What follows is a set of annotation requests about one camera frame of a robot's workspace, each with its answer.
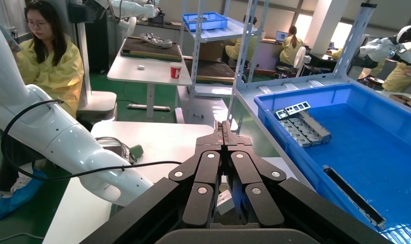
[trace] person in yellow coat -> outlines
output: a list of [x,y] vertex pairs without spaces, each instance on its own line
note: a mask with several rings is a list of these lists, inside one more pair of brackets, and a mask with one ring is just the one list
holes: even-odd
[[279,63],[286,67],[293,66],[298,50],[304,45],[301,38],[297,38],[297,28],[292,25],[289,28],[289,36],[283,40],[283,50],[280,53]]
[[411,89],[405,91],[411,85],[411,66],[403,63],[398,63],[397,67],[388,75],[383,88],[389,92],[402,93],[407,92],[411,94]]
[[[25,17],[33,39],[21,43],[22,50],[19,52],[14,51],[18,47],[12,47],[21,77],[25,84],[35,84],[53,99],[65,101],[62,107],[75,117],[84,75],[80,52],[65,38],[61,21],[50,3],[33,0],[25,8]],[[45,177],[43,172],[33,169],[36,160],[44,159],[42,155],[12,137],[6,140],[8,149],[13,152],[11,158],[14,163],[33,171],[34,175]],[[41,180],[19,175],[3,158],[0,168],[0,219],[28,202],[42,183]]]
[[57,15],[46,16],[48,2],[32,2],[26,8],[31,40],[20,44],[16,57],[25,84],[35,84],[53,99],[63,100],[62,107],[76,117],[84,76],[78,48],[65,37]]
[[[253,18],[253,25],[255,25],[257,22],[256,17]],[[255,47],[256,47],[256,42],[258,40],[257,36],[252,36],[250,37],[250,42],[248,44],[248,48],[247,48],[247,55],[246,55],[246,61],[250,62],[251,58],[253,57],[253,54],[255,52]],[[222,59],[221,61],[228,64],[229,63],[229,59],[232,60],[237,60],[238,59],[238,54],[240,53],[240,49],[241,49],[241,42],[242,42],[242,38],[238,38],[238,39],[233,39],[231,40],[233,43],[235,43],[234,46],[226,46],[223,49],[222,52]]]

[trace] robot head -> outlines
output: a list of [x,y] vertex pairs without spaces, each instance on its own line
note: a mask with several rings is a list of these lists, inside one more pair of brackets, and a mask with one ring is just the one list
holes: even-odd
[[400,30],[397,35],[398,43],[411,42],[411,25],[408,25]]

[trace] glasses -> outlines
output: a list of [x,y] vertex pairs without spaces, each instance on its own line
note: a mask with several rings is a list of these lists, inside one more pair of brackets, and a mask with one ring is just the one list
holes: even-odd
[[43,22],[43,21],[37,21],[33,22],[31,20],[26,20],[27,25],[29,26],[30,29],[36,26],[37,29],[45,29],[47,26],[48,22]]

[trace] blue plastic bin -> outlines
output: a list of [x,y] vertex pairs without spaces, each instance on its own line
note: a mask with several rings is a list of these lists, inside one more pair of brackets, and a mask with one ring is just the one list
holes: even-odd
[[[302,148],[272,113],[304,101],[331,132],[329,143]],[[356,84],[260,95],[255,103],[259,119],[320,195],[373,228],[323,172],[328,165],[386,219],[384,236],[411,228],[411,112]]]
[[[203,17],[207,20],[202,21],[202,29],[219,29],[228,27],[228,18],[215,12],[204,13]],[[189,20],[198,18],[198,14],[183,14],[184,24],[191,30],[196,31],[196,21]]]

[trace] ponytail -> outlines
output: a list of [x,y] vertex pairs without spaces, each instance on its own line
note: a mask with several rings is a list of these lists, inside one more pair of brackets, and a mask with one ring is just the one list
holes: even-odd
[[298,39],[297,39],[297,28],[292,25],[291,28],[289,28],[289,34],[292,34],[292,35],[293,35],[293,36],[292,36],[292,39],[291,39],[291,44],[292,44],[292,47],[293,47],[293,48],[296,48],[296,47],[297,47],[297,42],[298,42]]

